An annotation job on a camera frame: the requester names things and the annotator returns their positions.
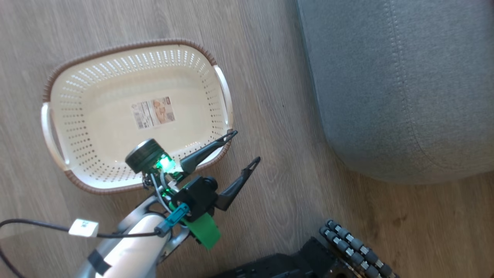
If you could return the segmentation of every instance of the white handle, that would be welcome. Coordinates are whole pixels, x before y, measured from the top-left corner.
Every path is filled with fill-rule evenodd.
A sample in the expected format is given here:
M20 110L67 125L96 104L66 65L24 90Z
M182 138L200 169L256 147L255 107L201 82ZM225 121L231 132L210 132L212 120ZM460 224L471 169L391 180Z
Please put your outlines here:
M228 84L226 83L225 75L223 74L223 71L219 68L218 65L214 65L214 70L216 71L216 75L219 79L219 82L221 84L221 90L223 91L223 98L225 99L225 105L226 105L226 114L227 114L227 119L225 119L226 124L228 125L229 129L233 128L233 104L232 104L232 97L230 96L230 89L228 88Z
M58 167L63 171L67 171L69 169L69 160L64 159L58 151L55 139L53 139L50 116L50 103L45 102L41 108L41 127L43 128L44 141Z

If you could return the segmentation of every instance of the brown basket rim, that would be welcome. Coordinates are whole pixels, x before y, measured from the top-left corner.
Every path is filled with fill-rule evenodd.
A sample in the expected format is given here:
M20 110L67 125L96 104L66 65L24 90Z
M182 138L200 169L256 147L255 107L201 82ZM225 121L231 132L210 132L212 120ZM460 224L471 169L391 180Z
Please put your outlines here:
M117 53L117 52L122 52L126 50L132 50L132 49L137 49L137 48L143 48L143 47L151 47L151 46L166 46L166 45L185 45L185 46L190 46L195 49L197 49L199 52L201 52L210 62L211 66L217 65L216 60L214 57L211 55L209 51L207 51L202 45L197 44L191 40L187 39L160 39L160 40L152 40L152 41L147 41L147 42L140 42L140 43L133 43L133 44L126 44L122 46L115 46L111 48L107 48L101 51L93 52L87 55L83 55L81 57L75 58L73 60L67 61L58 67L55 68L55 70L51 73L51 75L48 77L48 82L44 86L44 94L43 94L43 103L44 102L50 102L51 99L51 89L53 88L53 84L55 83L55 80L62 74L66 69L75 66L77 64L103 57L109 54ZM197 170L201 170L204 168L207 168L209 166L212 166L213 164L217 163L219 160L221 160L228 149L230 148L231 141L226 143L223 146L223 149L221 152L211 161L199 166ZM101 188L94 188L92 186L89 186L82 182L79 178L76 177L74 172L72 170L67 170L65 171L65 175L67 178L75 184L77 187L80 189L87 191L89 193L93 194L114 194L114 193L120 193L120 192L126 192L126 191L132 191L136 189L142 188L142 184L136 184L136 185L129 185L129 186L124 186L124 187L119 187L119 188L109 188L109 189L101 189Z

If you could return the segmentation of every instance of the wooden floor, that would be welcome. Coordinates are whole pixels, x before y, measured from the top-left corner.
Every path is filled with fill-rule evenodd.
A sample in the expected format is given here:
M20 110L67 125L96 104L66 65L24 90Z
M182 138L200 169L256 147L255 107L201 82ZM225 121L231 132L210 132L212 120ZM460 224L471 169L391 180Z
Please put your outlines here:
M0 0L0 219L86 218L112 231L147 193L96 196L67 180L42 138L43 86L76 56L177 37L213 53L240 132L201 174L225 185L255 156L263 160L230 211L217 213L218 245L207 252L187 241L158 277L208 277L294 252L328 217L402 277L494 277L494 174L405 186L347 171L321 130L292 0ZM98 243L17 226L0 239L29 278L70 277ZM13 277L2 263L0 277Z

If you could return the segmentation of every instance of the laundry basket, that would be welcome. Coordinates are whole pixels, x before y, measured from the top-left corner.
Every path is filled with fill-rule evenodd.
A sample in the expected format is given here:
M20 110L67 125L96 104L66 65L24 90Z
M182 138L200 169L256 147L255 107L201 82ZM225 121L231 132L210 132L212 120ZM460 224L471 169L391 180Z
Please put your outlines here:
M142 141L154 138L178 164L232 130L233 111L225 77L210 53L191 41L162 40L60 66L45 87L41 124L67 177L102 194L142 188L141 175L124 161ZM198 169L217 162L229 146Z

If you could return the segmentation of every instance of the gray fabric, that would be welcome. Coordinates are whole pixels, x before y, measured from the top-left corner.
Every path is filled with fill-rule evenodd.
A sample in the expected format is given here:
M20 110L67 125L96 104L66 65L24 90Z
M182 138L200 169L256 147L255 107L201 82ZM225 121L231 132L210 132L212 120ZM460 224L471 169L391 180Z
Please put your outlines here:
M409 184L494 169L494 1L298 5L322 124L349 168Z

